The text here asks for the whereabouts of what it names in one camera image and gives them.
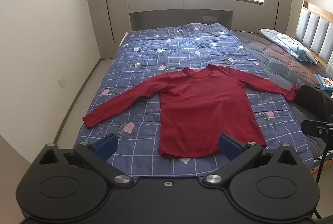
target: shirt sleeve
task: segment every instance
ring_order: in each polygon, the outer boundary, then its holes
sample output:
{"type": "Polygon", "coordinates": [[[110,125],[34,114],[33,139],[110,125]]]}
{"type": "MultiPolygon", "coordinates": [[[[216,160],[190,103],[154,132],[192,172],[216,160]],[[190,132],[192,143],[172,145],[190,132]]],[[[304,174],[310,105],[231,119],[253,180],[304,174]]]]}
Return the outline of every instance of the shirt sleeve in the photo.
{"type": "Polygon", "coordinates": [[[283,89],[274,82],[264,79],[262,77],[256,76],[245,71],[230,69],[230,74],[233,78],[237,79],[239,82],[245,84],[247,87],[254,89],[256,91],[272,92],[283,95],[287,101],[293,101],[296,97],[297,87],[295,84],[292,85],[291,90],[283,89]]]}
{"type": "Polygon", "coordinates": [[[166,89],[168,73],[153,76],[137,86],[125,91],[118,96],[106,101],[83,117],[87,128],[92,128],[99,123],[112,118],[130,108],[140,97],[153,97],[157,92],[166,89]]]}

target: blue plaid quilt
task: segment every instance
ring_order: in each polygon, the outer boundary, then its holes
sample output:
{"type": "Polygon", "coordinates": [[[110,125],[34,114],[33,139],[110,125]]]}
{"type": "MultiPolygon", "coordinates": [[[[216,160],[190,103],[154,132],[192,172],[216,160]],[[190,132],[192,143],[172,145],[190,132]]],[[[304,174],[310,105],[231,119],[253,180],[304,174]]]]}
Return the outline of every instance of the blue plaid quilt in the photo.
{"type": "MultiPolygon", "coordinates": [[[[220,24],[133,31],[121,43],[88,113],[154,75],[184,67],[202,69],[208,64],[229,66],[268,79],[247,47],[220,24]]],[[[310,146],[284,97],[249,88],[246,92],[268,148],[289,143],[311,169],[310,146]]],[[[159,95],[140,98],[130,109],[93,129],[82,125],[76,143],[94,143],[108,133],[117,133],[119,147],[108,163],[133,177],[201,177],[228,162],[222,153],[202,158],[162,158],[158,153],[160,125],[159,95]]]]}

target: blue gripper pad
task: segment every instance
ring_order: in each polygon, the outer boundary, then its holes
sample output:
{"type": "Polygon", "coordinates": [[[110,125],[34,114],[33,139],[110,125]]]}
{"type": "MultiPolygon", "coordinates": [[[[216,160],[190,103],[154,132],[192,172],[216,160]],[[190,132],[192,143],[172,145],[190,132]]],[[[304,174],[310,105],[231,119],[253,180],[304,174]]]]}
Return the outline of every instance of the blue gripper pad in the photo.
{"type": "Polygon", "coordinates": [[[238,142],[227,134],[221,134],[219,136],[219,148],[227,159],[231,161],[245,151],[246,145],[238,142]]]}
{"type": "Polygon", "coordinates": [[[107,161],[118,149],[118,137],[115,133],[107,134],[99,141],[91,144],[90,149],[104,161],[107,161]]]}

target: baseboard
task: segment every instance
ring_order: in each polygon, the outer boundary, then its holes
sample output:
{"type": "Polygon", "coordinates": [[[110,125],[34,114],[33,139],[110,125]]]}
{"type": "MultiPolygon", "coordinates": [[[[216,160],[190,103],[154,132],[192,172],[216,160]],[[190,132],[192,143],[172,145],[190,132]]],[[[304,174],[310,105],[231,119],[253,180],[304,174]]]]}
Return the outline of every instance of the baseboard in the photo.
{"type": "Polygon", "coordinates": [[[94,71],[96,70],[97,66],[101,63],[101,61],[102,61],[102,59],[99,59],[99,61],[97,61],[96,65],[95,65],[94,68],[91,70],[91,72],[90,72],[90,74],[88,75],[87,79],[84,81],[83,85],[81,86],[81,88],[80,88],[78,94],[76,94],[76,97],[74,98],[74,101],[72,102],[71,106],[69,107],[69,109],[68,109],[68,111],[67,111],[67,113],[66,113],[66,115],[65,115],[65,117],[64,117],[64,119],[63,119],[63,121],[62,121],[62,123],[61,123],[61,125],[60,125],[60,127],[59,127],[59,130],[58,130],[58,132],[57,132],[57,134],[56,134],[56,137],[54,138],[54,141],[53,141],[54,144],[57,144],[57,142],[59,141],[59,138],[60,138],[60,136],[61,136],[61,133],[62,133],[62,131],[64,130],[64,126],[65,126],[65,124],[66,124],[66,122],[67,122],[67,120],[68,120],[68,118],[69,118],[69,115],[71,114],[71,112],[72,112],[72,110],[73,110],[73,108],[74,108],[74,105],[75,105],[76,102],[78,101],[78,99],[79,99],[79,97],[80,97],[80,95],[81,95],[81,93],[82,93],[84,87],[85,87],[86,84],[88,83],[89,79],[91,78],[91,76],[93,75],[93,73],[94,73],[94,71]]]}

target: metal screw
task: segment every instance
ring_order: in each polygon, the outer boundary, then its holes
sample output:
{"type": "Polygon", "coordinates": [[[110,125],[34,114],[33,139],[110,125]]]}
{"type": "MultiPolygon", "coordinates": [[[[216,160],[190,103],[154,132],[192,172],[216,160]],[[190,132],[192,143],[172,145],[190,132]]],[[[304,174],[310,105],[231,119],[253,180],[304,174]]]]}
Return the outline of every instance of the metal screw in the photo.
{"type": "Polygon", "coordinates": [[[118,175],[114,178],[114,181],[118,184],[126,184],[130,181],[130,176],[128,176],[128,175],[118,175]]]}
{"type": "Polygon", "coordinates": [[[208,175],[206,177],[206,181],[210,182],[210,183],[213,183],[213,184],[216,184],[216,183],[221,182],[222,178],[219,175],[211,174],[211,175],[208,175]]]}
{"type": "Polygon", "coordinates": [[[167,181],[167,182],[164,182],[164,185],[165,185],[165,186],[172,186],[172,185],[173,185],[173,183],[172,183],[172,182],[169,182],[169,181],[167,181]]]}

